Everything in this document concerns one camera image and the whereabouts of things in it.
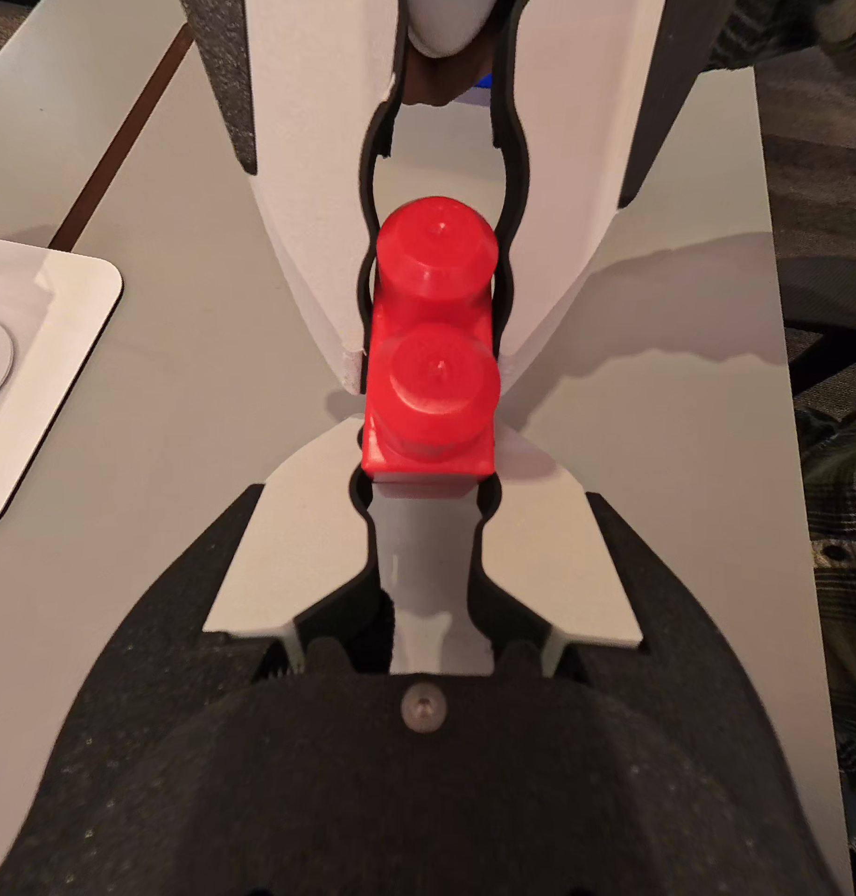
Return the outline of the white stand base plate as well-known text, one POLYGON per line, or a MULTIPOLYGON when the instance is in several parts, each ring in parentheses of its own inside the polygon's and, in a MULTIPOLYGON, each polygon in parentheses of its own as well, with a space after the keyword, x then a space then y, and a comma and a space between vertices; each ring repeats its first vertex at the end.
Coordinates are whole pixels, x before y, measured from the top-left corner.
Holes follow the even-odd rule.
POLYGON ((106 260, 0 239, 0 518, 122 291, 106 260))

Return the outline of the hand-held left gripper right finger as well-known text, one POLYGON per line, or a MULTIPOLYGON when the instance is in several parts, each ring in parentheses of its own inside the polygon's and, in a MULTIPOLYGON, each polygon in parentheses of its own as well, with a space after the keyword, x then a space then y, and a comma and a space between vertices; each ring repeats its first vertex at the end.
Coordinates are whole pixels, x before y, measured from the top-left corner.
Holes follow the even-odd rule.
POLYGON ((470 620, 495 658, 514 643, 551 677, 568 649, 643 641, 585 488, 514 428, 497 424, 495 472, 477 490, 470 620))

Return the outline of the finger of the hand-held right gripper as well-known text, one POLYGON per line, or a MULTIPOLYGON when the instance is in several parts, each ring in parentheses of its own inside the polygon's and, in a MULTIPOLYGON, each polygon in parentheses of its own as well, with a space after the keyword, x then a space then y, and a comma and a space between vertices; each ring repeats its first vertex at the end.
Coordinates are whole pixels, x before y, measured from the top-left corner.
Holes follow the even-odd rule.
POLYGON ((361 169, 396 86, 400 4, 254 1, 246 19, 253 194, 310 336, 356 394, 365 350, 358 284, 375 229, 361 169))
POLYGON ((617 213, 662 1, 531 1, 514 26, 512 99, 526 201, 499 353, 507 392, 545 347, 617 213))

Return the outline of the person's right forearm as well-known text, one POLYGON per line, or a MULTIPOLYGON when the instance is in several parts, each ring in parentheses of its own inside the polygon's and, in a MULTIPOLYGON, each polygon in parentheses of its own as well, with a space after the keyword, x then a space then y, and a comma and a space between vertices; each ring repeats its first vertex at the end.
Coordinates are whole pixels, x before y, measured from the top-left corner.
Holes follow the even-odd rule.
POLYGON ((856 76, 856 1, 736 1, 705 70, 743 69, 809 48, 856 76))

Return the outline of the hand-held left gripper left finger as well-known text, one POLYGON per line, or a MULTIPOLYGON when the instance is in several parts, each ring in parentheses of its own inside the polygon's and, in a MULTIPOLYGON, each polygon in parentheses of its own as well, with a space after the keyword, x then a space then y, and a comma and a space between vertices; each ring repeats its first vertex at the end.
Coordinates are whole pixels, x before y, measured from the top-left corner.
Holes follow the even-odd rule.
POLYGON ((273 637, 291 666, 310 644, 356 642, 380 616, 369 480, 360 467, 361 419, 305 444, 267 478, 215 601, 205 633, 273 637))

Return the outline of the red two-stud toy block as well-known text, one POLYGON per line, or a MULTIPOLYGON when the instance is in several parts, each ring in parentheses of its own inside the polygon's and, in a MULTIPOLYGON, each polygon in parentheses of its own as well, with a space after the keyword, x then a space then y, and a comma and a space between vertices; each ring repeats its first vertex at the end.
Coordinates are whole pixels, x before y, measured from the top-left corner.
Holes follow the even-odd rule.
POLYGON ((423 197, 379 229, 362 468, 388 497, 459 498, 494 473, 493 229, 423 197))

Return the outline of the person's plaid shirt torso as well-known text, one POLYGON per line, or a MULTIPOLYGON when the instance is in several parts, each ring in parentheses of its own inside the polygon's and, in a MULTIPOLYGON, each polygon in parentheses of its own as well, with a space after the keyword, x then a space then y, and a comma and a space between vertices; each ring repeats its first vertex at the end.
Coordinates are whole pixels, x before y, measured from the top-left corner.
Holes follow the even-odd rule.
POLYGON ((795 426, 856 878, 856 414, 796 409, 795 426))

